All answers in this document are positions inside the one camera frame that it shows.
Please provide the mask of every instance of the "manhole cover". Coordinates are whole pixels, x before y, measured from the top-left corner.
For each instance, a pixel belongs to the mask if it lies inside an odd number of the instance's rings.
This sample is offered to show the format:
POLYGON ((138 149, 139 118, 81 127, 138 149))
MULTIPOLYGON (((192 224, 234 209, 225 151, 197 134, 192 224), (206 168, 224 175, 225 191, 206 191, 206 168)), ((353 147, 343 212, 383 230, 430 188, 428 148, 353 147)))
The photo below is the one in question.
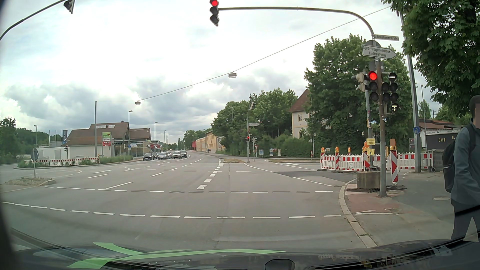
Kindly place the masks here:
POLYGON ((433 198, 434 200, 436 201, 446 201, 446 200, 449 200, 450 198, 449 197, 436 197, 436 198, 433 198))

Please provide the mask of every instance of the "sidewalk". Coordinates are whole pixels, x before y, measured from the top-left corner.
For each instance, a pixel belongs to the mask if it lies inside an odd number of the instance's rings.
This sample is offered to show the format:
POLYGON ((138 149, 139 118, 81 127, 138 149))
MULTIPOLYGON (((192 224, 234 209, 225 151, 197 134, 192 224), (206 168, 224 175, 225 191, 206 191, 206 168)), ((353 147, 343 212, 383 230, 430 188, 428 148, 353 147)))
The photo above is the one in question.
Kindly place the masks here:
POLYGON ((450 239, 453 207, 444 189, 442 172, 402 172, 403 191, 345 193, 347 206, 377 245, 421 239, 450 239))

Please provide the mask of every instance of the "pedestrian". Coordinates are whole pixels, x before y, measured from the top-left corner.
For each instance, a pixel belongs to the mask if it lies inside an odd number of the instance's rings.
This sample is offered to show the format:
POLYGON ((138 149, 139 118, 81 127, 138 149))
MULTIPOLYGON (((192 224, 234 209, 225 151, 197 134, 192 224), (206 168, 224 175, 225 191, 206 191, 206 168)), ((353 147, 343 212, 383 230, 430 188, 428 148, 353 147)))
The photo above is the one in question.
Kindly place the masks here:
POLYGON ((454 208, 452 240, 466 236, 472 218, 476 226, 480 226, 480 147, 476 147, 476 142, 480 141, 480 118, 476 117, 477 106, 480 113, 480 95, 472 97, 468 106, 472 118, 457 134, 453 152, 455 178, 451 192, 454 208))

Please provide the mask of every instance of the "asphalt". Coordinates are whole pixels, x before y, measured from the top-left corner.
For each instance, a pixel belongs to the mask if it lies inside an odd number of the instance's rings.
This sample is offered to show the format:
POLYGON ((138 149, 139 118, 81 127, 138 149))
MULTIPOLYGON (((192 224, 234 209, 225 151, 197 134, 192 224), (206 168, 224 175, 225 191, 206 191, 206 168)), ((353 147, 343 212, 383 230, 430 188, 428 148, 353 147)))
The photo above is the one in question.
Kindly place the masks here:
MULTIPOLYGON (((0 205, 9 226, 59 245, 365 247, 338 201, 340 187, 355 174, 315 166, 261 159, 226 164, 189 151, 180 160, 39 170, 57 183, 2 193, 0 205), (305 171, 315 175, 302 176, 305 171)), ((3 182, 12 171, 0 171, 3 182)))

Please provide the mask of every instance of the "red traffic light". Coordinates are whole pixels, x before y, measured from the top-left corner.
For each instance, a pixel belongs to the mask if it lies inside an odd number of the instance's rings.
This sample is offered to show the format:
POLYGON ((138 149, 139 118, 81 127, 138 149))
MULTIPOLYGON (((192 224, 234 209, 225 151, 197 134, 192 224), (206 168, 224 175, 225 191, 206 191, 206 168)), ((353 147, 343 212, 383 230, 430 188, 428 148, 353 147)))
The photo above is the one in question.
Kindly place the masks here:
POLYGON ((371 79, 372 81, 375 81, 378 78, 378 75, 375 71, 370 71, 368 73, 368 78, 371 79))

